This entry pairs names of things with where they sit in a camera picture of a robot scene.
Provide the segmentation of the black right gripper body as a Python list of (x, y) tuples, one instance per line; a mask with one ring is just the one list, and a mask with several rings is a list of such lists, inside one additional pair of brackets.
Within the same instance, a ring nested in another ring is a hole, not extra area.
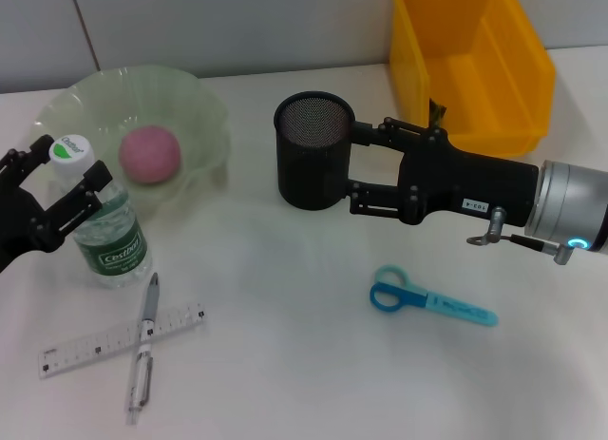
[(460, 150), (445, 131), (401, 136), (399, 220), (418, 225), (438, 211), (488, 220), (501, 207), (509, 225), (525, 225), (532, 211), (539, 168)]

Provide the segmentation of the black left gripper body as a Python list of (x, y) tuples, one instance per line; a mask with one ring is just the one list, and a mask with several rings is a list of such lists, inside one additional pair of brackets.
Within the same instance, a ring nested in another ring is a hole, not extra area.
[(1, 189), (1, 271), (25, 253), (52, 253), (64, 242), (55, 205), (43, 208), (21, 187)]

